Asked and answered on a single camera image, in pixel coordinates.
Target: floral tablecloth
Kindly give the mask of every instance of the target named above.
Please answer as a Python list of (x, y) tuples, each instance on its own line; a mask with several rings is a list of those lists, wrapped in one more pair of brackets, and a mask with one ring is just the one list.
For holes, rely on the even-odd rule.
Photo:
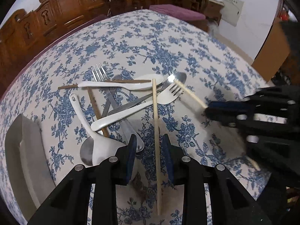
[[(0, 190), (9, 210), (21, 224), (26, 224), (26, 221), (9, 182), (5, 134), (20, 113), (37, 122), (42, 131), (51, 176), (58, 184), (76, 164), (81, 163), (79, 150), (88, 137), (69, 101), (70, 92), (76, 91), (79, 95), (90, 123), (95, 120), (95, 114), (86, 90), (59, 91), (57, 87), (92, 80), (90, 67), (99, 62), (110, 77), (120, 74), (124, 79), (149, 73), (166, 78), (175, 71), (186, 72), (188, 88), (207, 103), (239, 100), (253, 94), (256, 88), (267, 86), (251, 66), (218, 40), (186, 22), (153, 11), (125, 13), (74, 33), (25, 70), (0, 103)], [(98, 105), (103, 106), (105, 93), (98, 89), (94, 89), (94, 93)], [(121, 105), (143, 94), (118, 89), (115, 99)], [(269, 173), (257, 171), (251, 165), (235, 129), (211, 122), (186, 94), (172, 104), (158, 107), (160, 136), (168, 133), (172, 144), (180, 146), (185, 154), (203, 165), (223, 163), (254, 198), (259, 196)], [(130, 116), (128, 120), (145, 142), (145, 148), (136, 161), (140, 163), (141, 181), (152, 195), (140, 202), (132, 186), (117, 186), (119, 224), (181, 224), (183, 188), (173, 187), (168, 181), (163, 157), (163, 215), (158, 217), (156, 214), (153, 107)], [(111, 138), (123, 141), (117, 123), (110, 125), (109, 131)], [(209, 202), (208, 221), (212, 223)]]

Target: light wooden chopstick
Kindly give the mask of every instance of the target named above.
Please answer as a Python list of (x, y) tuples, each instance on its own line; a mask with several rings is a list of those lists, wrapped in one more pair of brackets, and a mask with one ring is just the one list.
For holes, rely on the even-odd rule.
[(159, 148), (158, 109), (156, 95), (156, 80), (152, 80), (153, 116), (154, 116), (154, 146), (157, 182), (157, 215), (161, 214), (161, 154)]
[(174, 83), (177, 84), (184, 92), (188, 93), (194, 100), (196, 100), (204, 109), (207, 108), (207, 105), (199, 99), (198, 96), (196, 96), (191, 90), (185, 87), (183, 83), (181, 83), (178, 80), (174, 80)]
[[(120, 83), (120, 84), (140, 84), (140, 83), (149, 83), (151, 80), (149, 79), (116, 79), (116, 80), (105, 80), (105, 82), (114, 82), (114, 83)], [(64, 85), (60, 86), (57, 89), (63, 90), (63, 89), (73, 89), (73, 88), (78, 88), (77, 84), (73, 85)]]
[[(95, 97), (94, 97), (94, 94), (93, 94), (93, 92), (92, 92), (91, 87), (88, 87), (88, 96), (90, 97), (90, 101), (91, 101), (91, 104), (92, 104), (92, 108), (93, 108), (93, 110), (94, 110), (94, 113), (95, 113), (95, 115), (96, 115), (97, 120), (100, 119), (100, 118), (102, 118), (102, 115), (101, 115), (101, 113), (100, 113), (100, 111), (99, 111), (99, 108), (98, 108), (98, 106), (97, 106), (97, 102), (96, 102), (96, 100), (95, 100)], [(102, 128), (101, 130), (102, 130), (102, 133), (103, 133), (103, 136), (104, 136), (104, 137), (107, 137), (107, 138), (110, 137), (110, 134), (109, 134), (109, 132), (108, 132), (108, 130), (107, 130), (106, 127)]]

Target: wall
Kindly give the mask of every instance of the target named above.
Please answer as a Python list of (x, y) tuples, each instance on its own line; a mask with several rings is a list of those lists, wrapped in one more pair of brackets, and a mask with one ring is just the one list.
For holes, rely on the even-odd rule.
[(241, 1), (244, 6), (237, 26), (221, 20), (219, 30), (222, 36), (254, 59), (269, 33), (279, 0)]
[[(275, 17), (279, 0), (242, 0), (243, 10), (236, 27), (221, 20), (220, 34), (254, 59), (263, 45)], [(27, 12), (40, 5), (38, 0), (16, 0), (0, 26), (20, 8)]]

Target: metal fork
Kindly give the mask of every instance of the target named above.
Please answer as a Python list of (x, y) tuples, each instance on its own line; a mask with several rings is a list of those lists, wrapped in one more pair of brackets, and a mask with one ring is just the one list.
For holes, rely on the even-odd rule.
[[(100, 70), (100, 68), (99, 68), (98, 65), (94, 66), (94, 70), (93, 70), (93, 67), (91, 68), (93, 76), (95, 78), (95, 81), (110, 80), (109, 76), (107, 76), (106, 71), (104, 70), (104, 68), (102, 67), (102, 65), (101, 64), (99, 64), (99, 65), (100, 65), (101, 70)], [(105, 91), (105, 93), (107, 95), (107, 98), (110, 101), (110, 104), (112, 105), (112, 108), (119, 107), (119, 105), (116, 103), (115, 99), (113, 98), (113, 96), (112, 96), (112, 94), (110, 92), (110, 88), (103, 87), (102, 89)], [(132, 127), (132, 125), (130, 124), (130, 122), (127, 119), (122, 119), (122, 120), (120, 120), (120, 126), (122, 127), (122, 130), (123, 130), (123, 132), (125, 134), (127, 143), (130, 140), (131, 134), (135, 134), (136, 135), (136, 140), (137, 140), (136, 152), (142, 151), (144, 149), (145, 144), (144, 144), (143, 140), (141, 139), (141, 137), (134, 130), (134, 128)]]

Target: purple cushion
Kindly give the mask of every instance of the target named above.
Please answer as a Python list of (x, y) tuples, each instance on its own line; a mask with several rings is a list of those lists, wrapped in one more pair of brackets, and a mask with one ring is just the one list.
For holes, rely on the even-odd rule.
[(186, 8), (177, 7), (172, 4), (162, 4), (162, 5), (151, 5), (150, 10), (170, 15), (174, 18), (181, 19), (183, 21), (193, 21), (193, 20), (203, 20), (205, 19), (205, 15), (202, 13), (198, 13)]

